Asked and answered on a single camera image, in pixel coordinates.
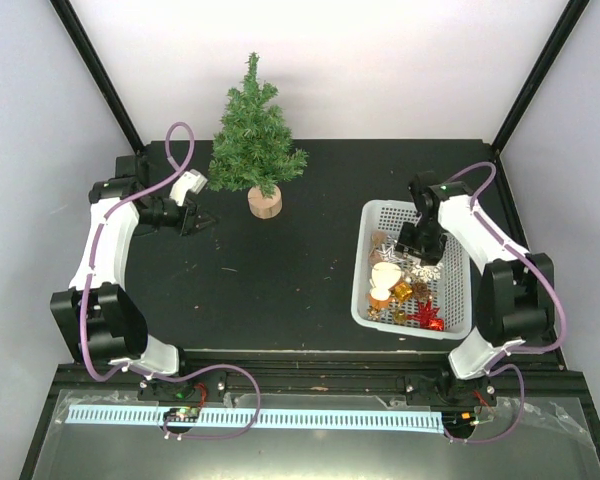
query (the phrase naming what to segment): plastic basket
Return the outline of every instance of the plastic basket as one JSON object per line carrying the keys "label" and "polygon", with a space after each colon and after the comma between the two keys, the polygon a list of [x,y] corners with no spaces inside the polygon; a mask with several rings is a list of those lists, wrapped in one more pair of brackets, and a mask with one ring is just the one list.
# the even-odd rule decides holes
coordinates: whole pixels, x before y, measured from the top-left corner
{"label": "plastic basket", "polygon": [[[417,210],[411,202],[372,200],[364,206],[353,276],[351,315],[360,325],[383,332],[438,340],[461,340],[471,331],[471,271],[469,255],[452,236],[447,239],[440,279],[428,283],[434,296],[433,305],[440,307],[438,316],[444,320],[444,331],[419,328],[418,323],[412,320],[407,321],[406,325],[394,323],[391,312],[397,307],[396,304],[384,311],[378,321],[367,320],[371,234],[380,230],[397,238],[404,222],[415,223],[416,220]],[[407,314],[415,313],[416,302],[410,300],[402,309]]]}

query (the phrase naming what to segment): white basket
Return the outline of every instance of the white basket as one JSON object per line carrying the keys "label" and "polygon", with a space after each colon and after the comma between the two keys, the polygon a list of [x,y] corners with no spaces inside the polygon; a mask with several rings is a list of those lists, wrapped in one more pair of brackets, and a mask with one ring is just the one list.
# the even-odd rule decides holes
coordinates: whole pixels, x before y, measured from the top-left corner
{"label": "white basket", "polygon": [[[471,331],[471,271],[469,255],[452,236],[447,238],[440,280],[428,283],[429,289],[434,294],[433,306],[440,307],[438,316],[444,319],[444,331],[419,328],[418,323],[412,320],[407,321],[406,325],[397,325],[391,315],[391,311],[397,306],[394,304],[382,313],[378,321],[367,320],[369,308],[367,293],[371,278],[369,265],[371,234],[380,230],[397,238],[402,224],[415,223],[417,215],[413,203],[393,200],[372,200],[362,209],[356,269],[353,275],[351,315],[363,327],[375,328],[383,332],[438,340],[462,340]],[[406,302],[403,307],[407,314],[415,313],[416,308],[415,300]]]}

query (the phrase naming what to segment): wooden base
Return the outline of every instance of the wooden base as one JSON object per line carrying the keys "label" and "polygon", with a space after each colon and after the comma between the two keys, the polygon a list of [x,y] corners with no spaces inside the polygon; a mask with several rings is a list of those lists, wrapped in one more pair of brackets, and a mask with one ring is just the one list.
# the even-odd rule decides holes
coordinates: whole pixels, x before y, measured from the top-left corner
{"label": "wooden base", "polygon": [[263,220],[275,217],[282,210],[282,193],[278,187],[271,198],[263,198],[262,192],[256,187],[249,190],[247,198],[251,213]]}

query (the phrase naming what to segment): red gift box ornament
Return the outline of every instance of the red gift box ornament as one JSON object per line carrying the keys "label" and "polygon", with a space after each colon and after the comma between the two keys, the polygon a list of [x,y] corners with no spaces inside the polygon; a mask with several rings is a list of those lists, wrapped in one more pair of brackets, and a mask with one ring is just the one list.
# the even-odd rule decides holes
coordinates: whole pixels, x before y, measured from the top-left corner
{"label": "red gift box ornament", "polygon": [[426,304],[418,302],[418,311],[409,314],[409,320],[414,320],[420,324],[420,328],[428,328],[439,332],[444,330],[444,320],[438,318],[440,307],[433,307],[431,300]]}

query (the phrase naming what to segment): miniature christmas tree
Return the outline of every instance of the miniature christmas tree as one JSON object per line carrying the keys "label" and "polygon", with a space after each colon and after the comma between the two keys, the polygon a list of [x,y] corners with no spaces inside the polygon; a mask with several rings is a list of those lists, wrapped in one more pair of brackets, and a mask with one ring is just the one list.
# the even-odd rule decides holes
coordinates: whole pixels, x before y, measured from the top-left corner
{"label": "miniature christmas tree", "polygon": [[213,140],[209,185],[213,190],[233,191],[255,187],[267,199],[276,193],[278,183],[302,175],[307,153],[289,153],[291,130],[285,125],[282,109],[267,106],[278,89],[268,82],[262,87],[258,84],[258,58],[256,53],[249,56],[243,90],[229,90],[223,128]]}

